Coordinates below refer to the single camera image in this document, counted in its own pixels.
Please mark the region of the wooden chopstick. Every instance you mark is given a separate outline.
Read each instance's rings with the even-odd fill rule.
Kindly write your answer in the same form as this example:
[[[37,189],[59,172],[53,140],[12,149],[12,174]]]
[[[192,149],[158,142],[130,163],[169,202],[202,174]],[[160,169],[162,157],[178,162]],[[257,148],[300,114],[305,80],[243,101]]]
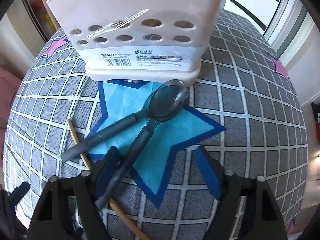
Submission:
[[[76,145],[80,144],[78,136],[76,135],[75,129],[73,127],[72,121],[70,119],[67,120],[67,125],[69,128],[69,132],[72,136],[72,139]],[[81,153],[80,157],[82,161],[84,162],[85,166],[91,170],[92,165],[85,153]],[[104,175],[105,172],[101,170],[99,174],[97,175],[97,186],[105,186],[105,183],[107,181],[104,181],[102,178],[102,175]],[[127,216],[127,214],[120,208],[120,206],[116,203],[116,201],[113,198],[110,198],[110,200],[107,202],[108,205],[114,210],[114,212],[118,215],[118,217],[122,220],[122,222],[139,238],[139,239],[149,239],[139,228],[136,226],[136,224]]]

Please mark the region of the dark translucent plastic spoon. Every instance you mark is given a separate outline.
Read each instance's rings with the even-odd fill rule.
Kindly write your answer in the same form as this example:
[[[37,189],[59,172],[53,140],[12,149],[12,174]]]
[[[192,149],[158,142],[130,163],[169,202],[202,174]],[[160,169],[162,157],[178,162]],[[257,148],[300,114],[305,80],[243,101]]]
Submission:
[[[143,118],[153,119],[159,123],[172,119],[185,106],[187,97],[188,89],[181,80],[165,82],[146,99],[140,111],[116,121],[114,124],[84,139],[83,142],[66,150],[61,154],[62,161],[68,161],[82,152],[92,149],[103,141],[133,126]]]

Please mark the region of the grey checked tablecloth with stars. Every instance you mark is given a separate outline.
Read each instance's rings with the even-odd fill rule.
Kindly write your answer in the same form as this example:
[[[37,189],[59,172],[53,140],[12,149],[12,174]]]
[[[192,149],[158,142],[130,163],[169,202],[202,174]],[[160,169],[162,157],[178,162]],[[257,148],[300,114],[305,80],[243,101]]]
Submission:
[[[221,11],[189,103],[225,127],[202,142],[210,155],[239,176],[264,176],[288,224],[304,196],[308,143],[296,92],[275,70],[271,55],[248,19]],[[4,185],[13,190],[23,181],[30,184],[19,204],[26,216],[32,216],[49,177],[74,177],[85,168],[80,159],[60,160],[73,145],[67,119],[83,138],[102,111],[98,84],[85,74],[85,63],[70,43],[35,59],[15,97],[4,139]],[[160,207],[130,178],[116,191],[116,202],[149,239],[204,236],[217,201],[207,190],[195,150],[189,146],[176,154]]]

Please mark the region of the white utensil holder box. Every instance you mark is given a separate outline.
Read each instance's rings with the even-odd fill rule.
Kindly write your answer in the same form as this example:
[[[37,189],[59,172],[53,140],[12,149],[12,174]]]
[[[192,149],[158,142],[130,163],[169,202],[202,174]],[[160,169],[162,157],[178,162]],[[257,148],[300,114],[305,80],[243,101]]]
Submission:
[[[46,0],[95,81],[195,83],[222,0]]]

